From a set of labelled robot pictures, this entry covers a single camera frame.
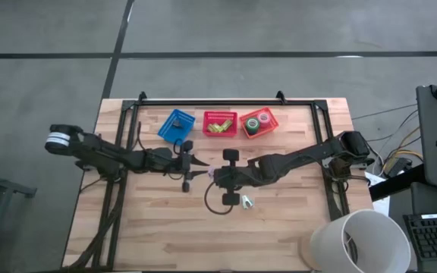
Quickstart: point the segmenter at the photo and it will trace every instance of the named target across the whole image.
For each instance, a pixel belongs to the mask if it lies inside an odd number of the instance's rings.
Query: gray floor
[[[0,53],[112,52],[126,0],[0,0]],[[123,52],[432,51],[437,0],[137,0]],[[48,154],[52,123],[92,130],[110,60],[0,60],[0,177],[38,187],[15,198],[0,272],[59,267],[81,172]],[[121,60],[112,98],[347,97],[353,117],[415,103],[437,83],[437,58]],[[415,108],[354,121],[383,137]],[[395,148],[412,120],[381,151]],[[380,150],[383,142],[373,143]],[[410,147],[420,151],[420,143]],[[399,211],[392,201],[391,212]]]

